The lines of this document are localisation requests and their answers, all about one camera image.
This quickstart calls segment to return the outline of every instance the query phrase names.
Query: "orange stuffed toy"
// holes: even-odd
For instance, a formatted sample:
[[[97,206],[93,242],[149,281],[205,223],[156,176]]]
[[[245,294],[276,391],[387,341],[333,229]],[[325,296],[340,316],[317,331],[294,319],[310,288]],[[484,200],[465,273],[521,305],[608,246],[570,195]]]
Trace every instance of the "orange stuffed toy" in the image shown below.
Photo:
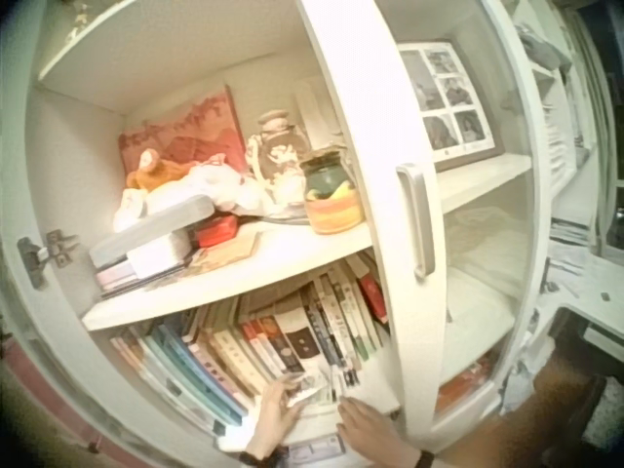
[[[162,159],[155,149],[149,148],[140,155],[138,169],[128,174],[126,183],[129,188],[142,188],[151,192],[167,182],[180,180],[196,164],[179,164]]]

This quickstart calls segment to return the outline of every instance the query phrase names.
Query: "wrist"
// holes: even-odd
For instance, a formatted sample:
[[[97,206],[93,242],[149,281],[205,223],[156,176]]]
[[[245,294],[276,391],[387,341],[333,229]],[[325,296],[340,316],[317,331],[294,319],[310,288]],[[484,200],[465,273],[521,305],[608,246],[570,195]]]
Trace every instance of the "wrist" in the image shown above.
[[[247,444],[247,448],[245,448],[245,452],[249,455],[253,456],[257,460],[263,460],[268,458],[273,451],[275,451],[276,447],[270,447],[271,445],[258,440],[255,436],[252,437],[250,442]]]
[[[418,460],[420,460],[420,456],[422,452],[418,448],[414,448],[409,446],[406,448],[406,453],[402,457],[402,464],[400,468],[414,468]]]

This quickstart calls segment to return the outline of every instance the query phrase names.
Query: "hand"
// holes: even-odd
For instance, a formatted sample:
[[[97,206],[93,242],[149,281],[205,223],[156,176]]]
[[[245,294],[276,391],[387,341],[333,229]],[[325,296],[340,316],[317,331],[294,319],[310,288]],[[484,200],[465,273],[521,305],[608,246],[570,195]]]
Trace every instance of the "hand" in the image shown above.
[[[351,448],[376,465],[413,468],[420,450],[401,439],[392,421],[353,398],[344,398],[338,407],[343,424],[338,434]]]
[[[268,457],[291,432],[305,406],[305,402],[299,402],[292,408],[286,408],[286,391],[295,389],[297,385],[293,382],[293,375],[282,375],[264,389],[260,416],[245,449],[249,455],[258,460]]]

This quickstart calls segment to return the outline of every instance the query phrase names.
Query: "pink picture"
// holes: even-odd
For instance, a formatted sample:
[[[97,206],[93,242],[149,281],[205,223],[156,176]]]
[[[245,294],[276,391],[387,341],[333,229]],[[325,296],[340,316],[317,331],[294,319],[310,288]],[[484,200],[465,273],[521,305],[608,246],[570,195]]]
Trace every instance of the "pink picture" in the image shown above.
[[[205,162],[223,153],[225,162],[236,171],[247,170],[245,144],[227,87],[159,119],[145,121],[138,129],[124,131],[118,143],[126,174],[137,170],[140,155],[147,148],[178,163]]]

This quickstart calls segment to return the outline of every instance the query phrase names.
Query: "small red box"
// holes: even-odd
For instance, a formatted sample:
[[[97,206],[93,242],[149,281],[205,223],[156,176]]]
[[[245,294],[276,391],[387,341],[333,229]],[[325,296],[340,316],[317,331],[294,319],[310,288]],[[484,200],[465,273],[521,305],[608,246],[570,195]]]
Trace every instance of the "small red box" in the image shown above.
[[[231,214],[213,219],[197,228],[195,237],[202,249],[212,247],[236,237],[238,232],[238,217]]]

